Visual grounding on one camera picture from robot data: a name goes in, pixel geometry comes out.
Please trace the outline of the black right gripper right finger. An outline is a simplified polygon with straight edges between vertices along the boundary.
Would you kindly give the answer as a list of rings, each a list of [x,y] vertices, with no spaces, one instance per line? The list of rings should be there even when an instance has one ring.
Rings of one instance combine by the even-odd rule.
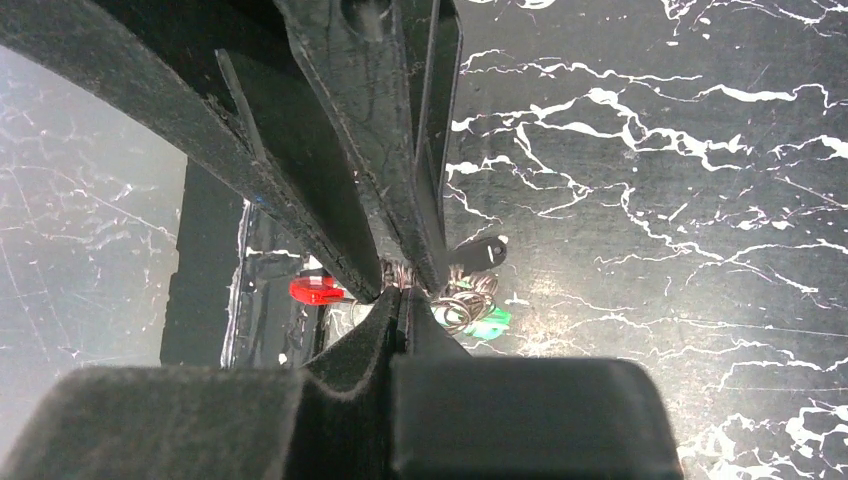
[[[391,366],[397,479],[680,479],[647,372],[614,358],[475,357],[403,292]]]

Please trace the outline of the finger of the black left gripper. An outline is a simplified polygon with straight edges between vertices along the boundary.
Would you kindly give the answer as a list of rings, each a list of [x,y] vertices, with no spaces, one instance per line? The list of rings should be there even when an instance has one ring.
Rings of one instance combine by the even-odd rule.
[[[381,267],[332,124],[268,1],[5,1],[1,43],[183,151],[364,303]]]
[[[443,176],[462,28],[451,1],[281,1],[295,59],[418,283],[450,267]]]

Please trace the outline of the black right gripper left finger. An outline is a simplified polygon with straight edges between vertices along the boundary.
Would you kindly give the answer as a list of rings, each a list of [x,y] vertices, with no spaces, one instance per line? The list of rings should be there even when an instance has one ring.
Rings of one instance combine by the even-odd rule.
[[[5,479],[384,479],[401,293],[297,368],[88,367],[43,399]]]

